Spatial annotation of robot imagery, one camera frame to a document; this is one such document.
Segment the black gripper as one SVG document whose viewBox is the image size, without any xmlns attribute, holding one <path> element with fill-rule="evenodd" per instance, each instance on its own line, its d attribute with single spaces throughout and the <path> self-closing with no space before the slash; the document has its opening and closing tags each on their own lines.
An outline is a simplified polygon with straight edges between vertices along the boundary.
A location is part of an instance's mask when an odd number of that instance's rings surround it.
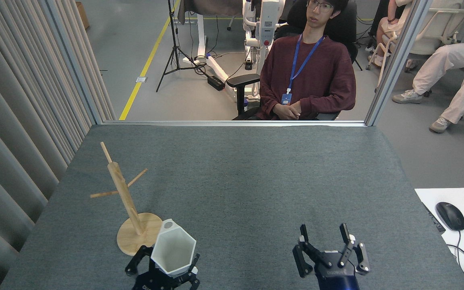
<svg viewBox="0 0 464 290">
<path fill-rule="evenodd" d="M 200 258 L 200 254 L 197 253 L 188 268 L 188 271 L 184 272 L 178 277 L 170 277 L 169 275 L 162 272 L 156 267 L 156 264 L 151 259 L 153 252 L 152 246 L 142 245 L 139 250 L 133 256 L 131 261 L 125 267 L 125 273 L 129 277 L 136 277 L 133 290 L 174 290 L 182 284 L 189 282 L 191 284 L 190 290 L 197 290 L 200 285 L 200 280 L 197 277 L 197 271 L 195 270 L 196 264 Z M 138 275 L 138 265 L 140 261 L 145 257 L 149 257 L 149 268 L 147 272 Z"/>
<path fill-rule="evenodd" d="M 343 252 L 321 252 L 308 242 L 307 228 L 302 224 L 298 243 L 292 250 L 300 277 L 306 277 L 313 270 L 313 267 L 305 262 L 303 253 L 315 263 L 315 275 L 321 290 L 359 290 L 355 272 L 366 275 L 371 270 L 366 245 L 357 242 L 345 223 L 340 224 L 340 232 L 346 244 Z M 357 266 L 348 261 L 353 251 L 356 253 Z M 331 263 L 332 267 L 328 268 L 327 263 Z"/>
</svg>

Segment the person's left hand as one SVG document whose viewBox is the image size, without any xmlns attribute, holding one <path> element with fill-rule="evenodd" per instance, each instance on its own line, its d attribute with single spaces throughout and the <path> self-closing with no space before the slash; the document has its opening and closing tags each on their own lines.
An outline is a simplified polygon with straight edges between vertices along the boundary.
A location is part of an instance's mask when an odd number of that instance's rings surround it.
<svg viewBox="0 0 464 290">
<path fill-rule="evenodd" d="M 302 108 L 300 101 L 297 101 L 294 104 L 286 105 L 287 107 L 287 119 L 288 120 L 298 120 L 302 114 Z"/>
</svg>

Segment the person's right hand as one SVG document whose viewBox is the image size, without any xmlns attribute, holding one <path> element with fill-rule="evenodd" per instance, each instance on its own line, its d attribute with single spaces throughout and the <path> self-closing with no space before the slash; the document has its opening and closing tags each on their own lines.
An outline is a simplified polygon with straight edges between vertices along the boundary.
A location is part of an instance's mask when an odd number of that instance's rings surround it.
<svg viewBox="0 0 464 290">
<path fill-rule="evenodd" d="M 280 120 L 294 120 L 295 114 L 293 107 L 282 104 L 275 104 L 272 112 L 278 116 Z"/>
</svg>

